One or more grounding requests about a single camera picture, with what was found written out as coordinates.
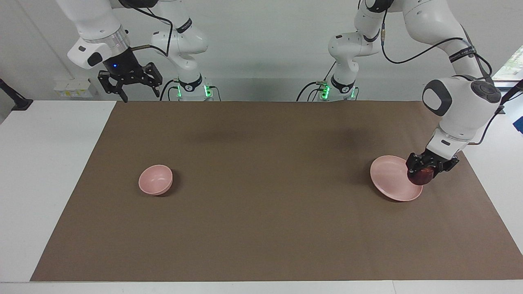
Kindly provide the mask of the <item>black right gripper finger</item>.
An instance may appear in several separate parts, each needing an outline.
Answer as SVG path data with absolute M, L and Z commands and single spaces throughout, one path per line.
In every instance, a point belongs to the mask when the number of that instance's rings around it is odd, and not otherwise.
M 128 102 L 128 96 L 123 90 L 126 82 L 125 75 L 112 75 L 108 71 L 100 70 L 98 80 L 106 93 L 119 95 L 123 102 Z
M 140 83 L 149 86 L 155 96 L 160 97 L 159 87 L 163 84 L 163 77 L 153 62 L 141 67 Z

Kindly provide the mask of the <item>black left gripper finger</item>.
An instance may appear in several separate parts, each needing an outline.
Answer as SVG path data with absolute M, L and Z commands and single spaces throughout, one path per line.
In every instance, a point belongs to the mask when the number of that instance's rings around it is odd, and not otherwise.
M 418 173 L 425 167 L 423 156 L 416 153 L 411 153 L 407 158 L 406 166 L 408 175 Z
M 433 159 L 431 167 L 433 168 L 433 179 L 442 172 L 449 172 L 456 166 L 459 162 L 459 159 L 450 159 L 447 161 L 442 161 L 439 159 Z

